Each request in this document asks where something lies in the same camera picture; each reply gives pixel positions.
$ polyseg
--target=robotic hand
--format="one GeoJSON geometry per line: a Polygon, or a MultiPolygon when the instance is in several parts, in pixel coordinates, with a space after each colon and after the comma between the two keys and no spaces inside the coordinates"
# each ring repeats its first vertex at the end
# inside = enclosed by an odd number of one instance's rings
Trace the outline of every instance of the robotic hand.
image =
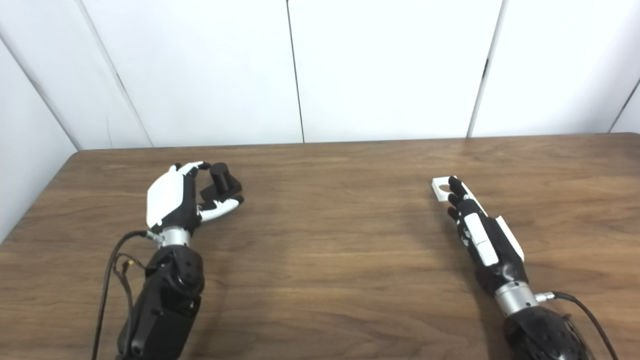
{"type": "MultiPolygon", "coordinates": [[[[522,248],[502,217],[489,217],[471,191],[454,176],[435,178],[432,187],[439,201],[452,204],[448,212],[474,262],[476,279],[484,292],[495,298],[506,317],[504,332],[514,359],[590,359],[590,352],[568,319],[540,306],[540,302],[566,294],[533,294],[522,248]],[[440,189],[445,184],[451,193],[440,189]]],[[[606,336],[603,339],[609,347],[606,336]]]]}
{"type": "Polygon", "coordinates": [[[118,337],[118,358],[176,360],[200,309],[204,289],[202,258],[189,248],[203,221],[236,209],[243,198],[240,183],[227,165],[202,161],[175,164],[147,193],[149,236],[158,250],[145,267],[145,283],[118,337]],[[196,203],[196,175],[209,170],[213,185],[196,203]]]}

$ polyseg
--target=white wall panel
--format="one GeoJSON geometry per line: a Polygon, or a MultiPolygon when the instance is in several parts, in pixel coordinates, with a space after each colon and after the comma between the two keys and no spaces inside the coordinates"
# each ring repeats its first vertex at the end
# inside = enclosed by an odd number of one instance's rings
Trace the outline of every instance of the white wall panel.
{"type": "Polygon", "coordinates": [[[301,142],[285,0],[84,0],[155,145],[301,142]]]}
{"type": "Polygon", "coordinates": [[[82,149],[149,140],[73,0],[0,0],[0,35],[82,149]]]}
{"type": "Polygon", "coordinates": [[[499,0],[289,1],[308,142],[462,137],[499,0]]]}
{"type": "Polygon", "coordinates": [[[510,1],[473,136],[608,131],[640,78],[640,1],[510,1]]]}
{"type": "Polygon", "coordinates": [[[0,42],[0,241],[76,151],[0,42]]]}
{"type": "Polygon", "coordinates": [[[640,133],[640,90],[636,89],[625,107],[612,133],[640,133]]]}

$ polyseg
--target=wooden table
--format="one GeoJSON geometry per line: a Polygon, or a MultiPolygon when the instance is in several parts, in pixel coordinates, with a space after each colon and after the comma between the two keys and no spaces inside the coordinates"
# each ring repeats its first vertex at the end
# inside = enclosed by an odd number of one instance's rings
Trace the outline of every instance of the wooden table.
{"type": "MultiPolygon", "coordinates": [[[[196,231],[207,286],[181,359],[508,359],[430,188],[451,174],[507,220],[534,291],[574,294],[637,357],[640,136],[617,134],[78,152],[0,245],[1,359],[89,358],[112,246],[145,228],[151,183],[197,160],[228,163],[246,201],[196,231]]],[[[549,306],[609,358],[580,309],[549,306]]],[[[112,281],[100,359],[125,309],[112,281]]]]}

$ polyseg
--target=cable connector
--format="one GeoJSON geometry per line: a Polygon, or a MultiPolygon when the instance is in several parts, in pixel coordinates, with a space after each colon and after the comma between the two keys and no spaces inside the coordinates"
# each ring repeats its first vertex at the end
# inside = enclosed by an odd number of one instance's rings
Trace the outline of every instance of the cable connector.
{"type": "Polygon", "coordinates": [[[147,231],[145,238],[154,241],[156,243],[162,243],[162,236],[156,234],[156,233],[152,233],[151,231],[147,231]]]}
{"type": "Polygon", "coordinates": [[[552,293],[551,291],[546,293],[535,294],[534,296],[536,297],[536,301],[538,302],[545,302],[545,301],[553,300],[556,298],[556,294],[552,293]]]}

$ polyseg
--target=black wire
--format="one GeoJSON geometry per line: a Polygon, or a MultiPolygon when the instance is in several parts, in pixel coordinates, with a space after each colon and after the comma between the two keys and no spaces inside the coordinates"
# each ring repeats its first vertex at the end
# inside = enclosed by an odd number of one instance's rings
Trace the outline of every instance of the black wire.
{"type": "Polygon", "coordinates": [[[109,261],[107,262],[107,270],[104,272],[104,280],[102,281],[102,296],[100,297],[100,307],[98,308],[98,320],[95,326],[95,337],[93,339],[93,350],[91,354],[91,359],[96,360],[98,357],[98,347],[100,345],[100,334],[102,332],[102,320],[104,319],[104,307],[107,304],[107,294],[109,292],[109,279],[111,278],[111,268],[113,267],[113,263],[115,261],[116,256],[118,255],[118,251],[122,245],[129,239],[134,236],[145,237],[147,232],[144,230],[141,231],[131,231],[127,233],[118,241],[118,243],[113,248],[111,255],[109,257],[109,261]]]}
{"type": "Polygon", "coordinates": [[[134,258],[133,256],[131,256],[131,255],[127,254],[127,253],[124,253],[124,252],[119,252],[119,253],[118,253],[118,255],[116,255],[116,258],[115,258],[115,259],[114,259],[114,261],[113,261],[113,268],[114,268],[114,269],[116,268],[116,265],[117,265],[117,263],[118,263],[118,260],[119,260],[121,257],[125,257],[125,258],[127,258],[127,259],[129,259],[129,260],[133,261],[133,263],[134,263],[134,264],[136,264],[136,265],[137,265],[139,268],[141,268],[142,270],[146,270],[146,269],[147,269],[147,268],[145,267],[145,265],[144,265],[140,260],[138,260],[138,259],[134,258]]]}
{"type": "MultiPolygon", "coordinates": [[[[127,256],[128,258],[134,259],[133,257],[128,256],[127,254],[118,254],[116,259],[120,256],[127,256]]],[[[120,280],[120,284],[124,288],[124,293],[127,295],[127,309],[129,312],[129,319],[127,320],[127,337],[125,342],[124,354],[122,356],[123,359],[128,359],[129,355],[129,344],[131,344],[131,336],[133,334],[133,296],[131,295],[131,287],[129,286],[129,281],[127,280],[127,269],[129,268],[129,262],[122,263],[122,272],[119,272],[116,268],[116,263],[113,266],[113,273],[120,280]]]]}
{"type": "Polygon", "coordinates": [[[611,354],[611,357],[613,358],[613,360],[618,360],[618,355],[616,354],[616,351],[613,349],[613,345],[611,345],[611,342],[609,341],[609,338],[604,332],[604,329],[602,328],[602,326],[600,326],[600,323],[598,322],[596,317],[593,315],[593,313],[591,313],[591,311],[589,311],[589,309],[573,295],[569,295],[567,293],[561,293],[559,291],[553,291],[553,294],[556,299],[569,300],[575,303],[587,314],[591,322],[593,322],[593,325],[596,327],[596,329],[600,333],[600,336],[602,337],[602,341],[604,341],[604,345],[607,346],[607,350],[609,350],[609,353],[611,354]]]}

